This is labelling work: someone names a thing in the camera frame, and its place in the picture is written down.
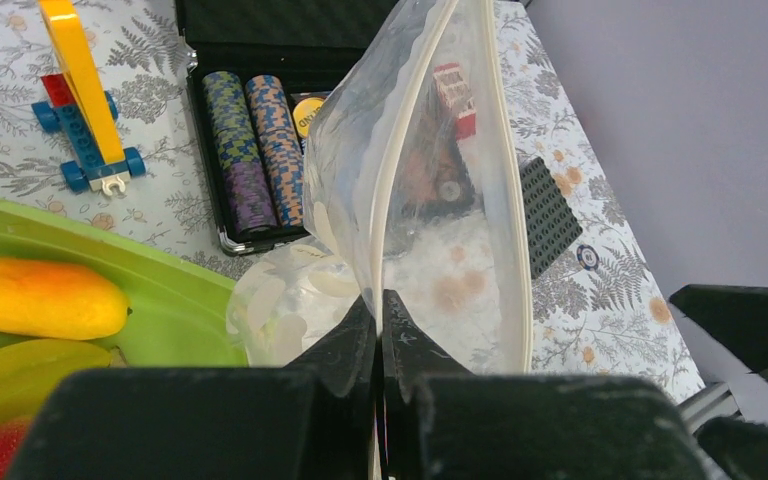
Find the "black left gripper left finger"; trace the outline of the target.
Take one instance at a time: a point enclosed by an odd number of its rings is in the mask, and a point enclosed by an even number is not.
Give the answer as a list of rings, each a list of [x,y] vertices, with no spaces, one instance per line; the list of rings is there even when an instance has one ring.
[[[311,371],[332,396],[346,398],[369,387],[376,347],[375,320],[358,296],[342,320],[286,368]]]

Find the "clear zip top bag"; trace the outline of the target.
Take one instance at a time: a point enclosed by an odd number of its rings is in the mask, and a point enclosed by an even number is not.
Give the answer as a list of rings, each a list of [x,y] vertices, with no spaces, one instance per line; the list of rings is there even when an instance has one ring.
[[[524,202],[489,1],[401,1],[324,102],[304,153],[306,235],[252,265],[227,305],[252,366],[283,366],[358,296],[377,324],[398,292],[419,327],[479,374],[533,351]],[[476,134],[455,139],[435,67],[457,62]]]

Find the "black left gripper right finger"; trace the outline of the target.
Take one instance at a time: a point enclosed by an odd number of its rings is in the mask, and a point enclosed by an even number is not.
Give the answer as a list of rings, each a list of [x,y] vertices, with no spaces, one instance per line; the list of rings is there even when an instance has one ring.
[[[419,327],[398,292],[383,292],[383,314],[383,396],[388,405],[430,402],[439,381],[472,375]]]

